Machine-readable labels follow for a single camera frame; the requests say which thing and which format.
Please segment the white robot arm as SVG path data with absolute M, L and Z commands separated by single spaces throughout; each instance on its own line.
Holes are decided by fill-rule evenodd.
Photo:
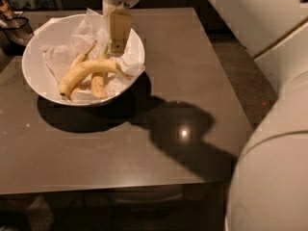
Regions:
M 204 231 L 308 231 L 307 0 L 208 0 L 277 100 L 237 162 L 223 216 Z

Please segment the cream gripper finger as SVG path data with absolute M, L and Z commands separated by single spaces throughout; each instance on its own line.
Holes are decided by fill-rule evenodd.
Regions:
M 132 15 L 128 10 L 116 9 L 108 15 L 108 29 L 110 36 L 110 52 L 123 54 L 132 27 Z
M 109 28 L 119 28 L 122 25 L 121 13 L 123 12 L 122 4 L 109 4 L 106 1 L 102 3 L 103 9 L 102 13 L 107 21 Z

